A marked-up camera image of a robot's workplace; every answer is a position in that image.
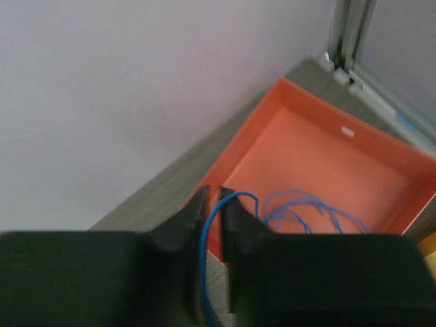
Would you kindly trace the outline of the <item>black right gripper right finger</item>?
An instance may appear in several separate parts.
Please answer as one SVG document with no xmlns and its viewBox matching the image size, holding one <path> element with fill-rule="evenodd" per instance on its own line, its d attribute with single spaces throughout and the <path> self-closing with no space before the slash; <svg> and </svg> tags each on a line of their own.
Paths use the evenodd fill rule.
<svg viewBox="0 0 436 327">
<path fill-rule="evenodd" d="M 278 234 L 221 188 L 237 326 L 434 326 L 435 282 L 395 234 Z"/>
</svg>

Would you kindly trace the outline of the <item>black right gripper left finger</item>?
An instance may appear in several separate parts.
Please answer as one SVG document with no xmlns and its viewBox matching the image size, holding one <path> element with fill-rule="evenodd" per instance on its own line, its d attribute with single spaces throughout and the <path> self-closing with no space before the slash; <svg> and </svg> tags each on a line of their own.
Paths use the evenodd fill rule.
<svg viewBox="0 0 436 327">
<path fill-rule="evenodd" d="M 147 232 L 1 234 L 2 326 L 197 326 L 209 190 Z"/>
</svg>

